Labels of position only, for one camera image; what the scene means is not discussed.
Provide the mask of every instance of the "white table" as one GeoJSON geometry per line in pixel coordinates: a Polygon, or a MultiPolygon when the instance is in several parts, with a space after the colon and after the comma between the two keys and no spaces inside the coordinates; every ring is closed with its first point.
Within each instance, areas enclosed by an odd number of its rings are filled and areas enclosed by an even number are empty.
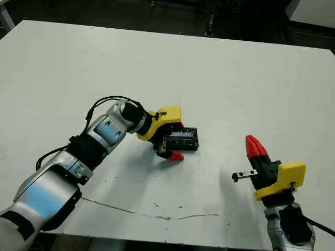
{"type": "MultiPolygon", "coordinates": [[[[128,135],[54,233],[271,249],[251,182],[231,180],[250,168],[247,134],[272,160],[307,163],[296,201],[335,228],[330,51],[23,21],[0,41],[0,55],[1,208],[39,156],[81,132],[97,98],[120,94],[152,110],[181,105],[184,124],[198,127],[199,150],[167,162],[128,135]]],[[[333,238],[315,230],[316,250],[330,250],[333,238]]]]}
{"type": "Polygon", "coordinates": [[[7,32],[15,27],[14,22],[5,7],[5,2],[8,1],[9,0],[0,0],[0,22],[4,25],[7,32]]]}

